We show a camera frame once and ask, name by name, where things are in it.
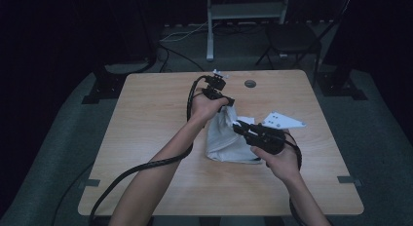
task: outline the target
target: finger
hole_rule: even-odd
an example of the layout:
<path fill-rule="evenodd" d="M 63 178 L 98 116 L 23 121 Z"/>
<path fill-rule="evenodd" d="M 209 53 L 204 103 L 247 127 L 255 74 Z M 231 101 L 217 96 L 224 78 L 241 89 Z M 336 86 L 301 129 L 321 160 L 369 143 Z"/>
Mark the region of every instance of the finger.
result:
<path fill-rule="evenodd" d="M 194 96 L 193 97 L 195 97 L 197 95 L 200 95 L 200 94 L 203 94 L 202 88 L 196 88 L 194 90 Z"/>
<path fill-rule="evenodd" d="M 202 93 L 202 92 L 200 92 L 200 93 L 195 92 L 195 95 L 193 95 L 192 98 L 195 98 L 196 96 L 199 96 L 199 95 L 201 95 L 201 94 L 204 94 L 204 93 Z"/>
<path fill-rule="evenodd" d="M 230 103 L 230 100 L 228 100 L 228 98 L 226 98 L 226 97 L 221 97 L 221 98 L 216 99 L 216 100 L 218 100 L 218 102 L 221 106 L 225 106 L 228 103 Z"/>
<path fill-rule="evenodd" d="M 251 146 L 251 151 L 256 156 L 258 156 L 259 158 L 263 159 L 266 162 L 268 162 L 271 158 L 273 158 L 272 154 L 265 152 L 263 149 L 256 147 L 256 146 Z"/>

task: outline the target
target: chair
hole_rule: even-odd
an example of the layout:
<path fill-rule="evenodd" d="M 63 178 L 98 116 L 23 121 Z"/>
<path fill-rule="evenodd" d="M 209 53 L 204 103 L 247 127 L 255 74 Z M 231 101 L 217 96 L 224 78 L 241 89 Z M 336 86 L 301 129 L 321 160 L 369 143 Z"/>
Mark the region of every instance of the chair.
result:
<path fill-rule="evenodd" d="M 319 58 L 322 49 L 320 39 L 323 35 L 326 34 L 326 32 L 328 32 L 328 30 L 331 29 L 332 25 L 334 25 L 338 21 L 338 18 L 335 18 L 332 25 L 329 25 L 327 27 L 328 29 L 325 29 L 324 32 L 322 32 L 322 34 L 318 37 L 313 29 L 307 25 L 306 21 L 310 16 L 313 16 L 312 18 L 310 18 L 311 20 L 320 21 L 321 19 L 323 19 L 320 18 L 323 16 L 323 12 L 320 13 L 319 11 L 316 11 L 316 9 L 319 9 L 319 7 L 315 5 L 313 6 L 313 14 L 309 15 L 309 11 L 311 11 L 312 8 L 309 9 L 309 6 L 306 5 L 314 5 L 315 3 L 313 3 L 313 0 L 302 1 L 302 5 L 297 9 L 297 11 L 292 14 L 292 16 L 289 16 L 290 19 L 282 21 L 281 23 L 269 23 L 266 26 L 265 33 L 270 45 L 265 53 L 261 56 L 261 58 L 258 59 L 258 61 L 255 63 L 255 65 L 258 65 L 261 60 L 265 56 L 267 56 L 272 69 L 275 69 L 269 56 L 269 52 L 271 50 L 273 50 L 277 55 L 295 55 L 295 62 L 291 66 L 291 68 L 295 67 L 306 54 L 316 55 L 314 76 L 312 80 L 312 87 L 314 87 L 319 71 Z M 331 16 L 337 17 L 337 15 L 340 15 L 341 17 L 342 12 L 345 8 L 344 5 L 346 4 L 346 1 L 347 0 L 331 1 L 335 2 L 331 3 L 331 6 L 329 6 L 333 8 L 328 8 L 326 10 L 329 11 Z"/>

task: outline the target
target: wrist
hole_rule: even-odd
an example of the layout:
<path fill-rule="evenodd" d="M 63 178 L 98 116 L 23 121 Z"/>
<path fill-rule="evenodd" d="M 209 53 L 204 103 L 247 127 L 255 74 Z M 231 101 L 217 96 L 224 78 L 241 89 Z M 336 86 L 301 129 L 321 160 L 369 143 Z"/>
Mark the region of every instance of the wrist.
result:
<path fill-rule="evenodd" d="M 200 115 L 192 115 L 188 123 L 203 127 L 207 123 L 207 119 Z"/>
<path fill-rule="evenodd" d="M 296 173 L 290 174 L 287 177 L 282 179 L 284 185 L 289 187 L 298 187 L 304 184 L 304 179 L 301 176 L 301 173 L 297 171 Z"/>

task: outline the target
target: black curtain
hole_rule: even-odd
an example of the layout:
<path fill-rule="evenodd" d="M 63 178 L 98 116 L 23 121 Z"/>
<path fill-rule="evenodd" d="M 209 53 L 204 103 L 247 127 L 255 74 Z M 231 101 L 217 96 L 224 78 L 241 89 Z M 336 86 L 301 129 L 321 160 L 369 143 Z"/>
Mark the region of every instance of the black curtain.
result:
<path fill-rule="evenodd" d="M 88 39 L 70 0 L 2 0 L 0 9 L 2 216 L 59 108 L 96 63 L 80 52 Z"/>
<path fill-rule="evenodd" d="M 351 0 L 324 63 L 369 72 L 413 141 L 413 0 Z"/>

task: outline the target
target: metal shelf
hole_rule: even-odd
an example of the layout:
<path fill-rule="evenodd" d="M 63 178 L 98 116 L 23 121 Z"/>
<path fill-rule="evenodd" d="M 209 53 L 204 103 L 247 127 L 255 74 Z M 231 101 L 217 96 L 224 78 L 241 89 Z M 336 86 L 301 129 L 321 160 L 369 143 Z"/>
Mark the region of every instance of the metal shelf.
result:
<path fill-rule="evenodd" d="M 207 43 L 206 60 L 213 61 L 212 21 L 215 19 L 271 19 L 279 18 L 283 22 L 288 0 L 281 2 L 266 2 L 252 4 L 221 4 L 212 5 L 207 0 Z"/>

